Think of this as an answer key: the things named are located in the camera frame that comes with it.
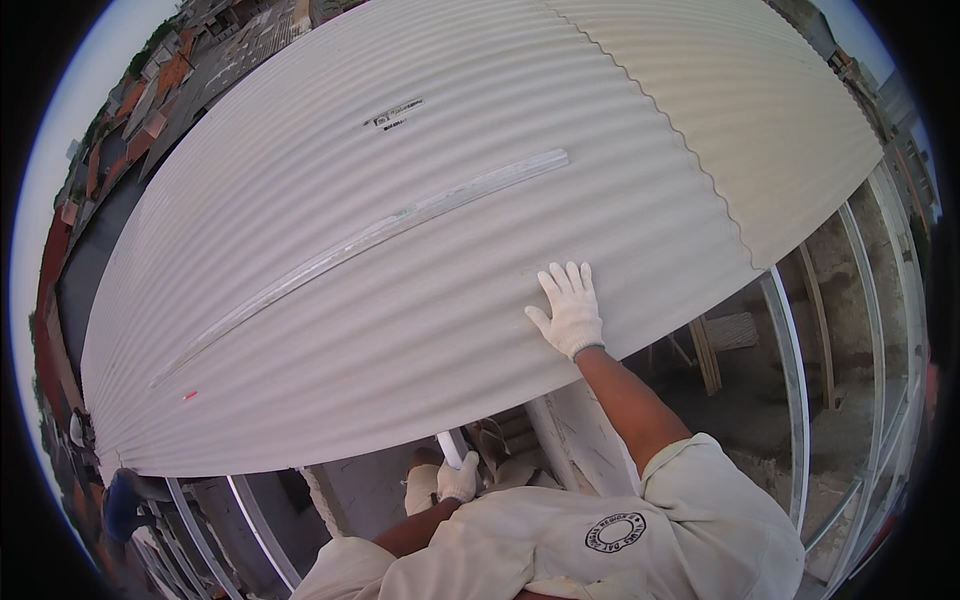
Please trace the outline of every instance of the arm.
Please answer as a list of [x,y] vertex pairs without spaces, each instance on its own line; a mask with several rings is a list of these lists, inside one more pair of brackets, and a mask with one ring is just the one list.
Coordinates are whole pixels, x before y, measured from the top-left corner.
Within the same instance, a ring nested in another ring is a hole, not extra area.
[[564,272],[560,265],[551,263],[550,274],[541,271],[538,279],[550,300],[553,319],[534,306],[527,306],[527,316],[547,342],[580,368],[642,477],[657,452],[689,438],[690,431],[653,390],[604,350],[600,337],[603,321],[589,264],[578,270],[570,262]]
[[437,473],[437,497],[440,502],[422,513],[408,516],[377,536],[373,543],[397,558],[425,548],[440,524],[449,519],[461,504],[470,502],[476,495],[479,462],[480,456],[473,450],[467,453],[460,469],[444,461]]

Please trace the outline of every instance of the glove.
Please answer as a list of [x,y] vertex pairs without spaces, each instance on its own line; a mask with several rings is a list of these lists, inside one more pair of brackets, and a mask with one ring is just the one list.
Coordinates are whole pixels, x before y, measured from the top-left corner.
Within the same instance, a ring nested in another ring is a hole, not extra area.
[[536,306],[527,306],[525,311],[540,333],[554,348],[573,360],[577,352],[590,346],[605,348],[600,338],[603,321],[597,309],[597,297],[593,293],[593,278],[586,262],[577,270],[577,265],[566,263],[566,273],[555,262],[550,263],[550,275],[537,273],[540,285],[550,300],[553,320]]
[[437,471],[437,498],[443,502],[456,498],[466,504],[477,494],[477,464],[480,456],[473,450],[467,453],[464,464],[457,470],[444,461]]

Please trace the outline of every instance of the white work glove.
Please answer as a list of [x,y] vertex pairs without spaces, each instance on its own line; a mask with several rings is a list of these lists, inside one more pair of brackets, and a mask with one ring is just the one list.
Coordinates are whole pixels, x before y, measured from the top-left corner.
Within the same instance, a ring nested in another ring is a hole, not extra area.
[[437,471],[437,498],[441,502],[456,498],[466,504],[477,494],[477,464],[480,456],[473,450],[467,453],[460,470],[444,464]]
[[560,265],[552,262],[550,274],[552,276],[540,271],[537,278],[550,300],[553,320],[548,319],[536,306],[527,306],[524,312],[540,329],[546,341],[570,360],[584,348],[605,348],[600,338],[603,321],[597,310],[589,264],[585,262],[578,270],[577,265],[568,262],[564,273]]

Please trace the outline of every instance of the label sticker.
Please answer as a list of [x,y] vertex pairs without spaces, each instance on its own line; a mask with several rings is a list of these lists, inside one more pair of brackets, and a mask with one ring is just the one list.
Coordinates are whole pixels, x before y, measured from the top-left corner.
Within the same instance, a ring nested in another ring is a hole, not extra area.
[[397,107],[393,107],[389,110],[384,110],[383,112],[376,115],[372,119],[368,119],[367,121],[364,122],[364,127],[370,124],[373,124],[375,127],[383,127],[384,125],[390,123],[391,121],[396,119],[398,116],[400,116],[407,110],[412,110],[416,107],[421,106],[422,104],[423,104],[422,96],[420,96],[419,98],[414,98],[413,100],[408,100],[407,102],[404,102],[403,104]]

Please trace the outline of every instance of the shirt sleeve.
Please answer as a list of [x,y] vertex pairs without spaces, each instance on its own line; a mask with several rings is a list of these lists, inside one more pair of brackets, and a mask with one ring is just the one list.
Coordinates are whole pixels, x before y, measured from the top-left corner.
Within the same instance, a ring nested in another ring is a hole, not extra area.
[[368,600],[376,598],[396,557],[372,541],[334,538],[317,553],[317,561],[290,600]]
[[658,452],[640,492],[670,520],[699,597],[793,597],[804,571],[796,528],[711,436]]

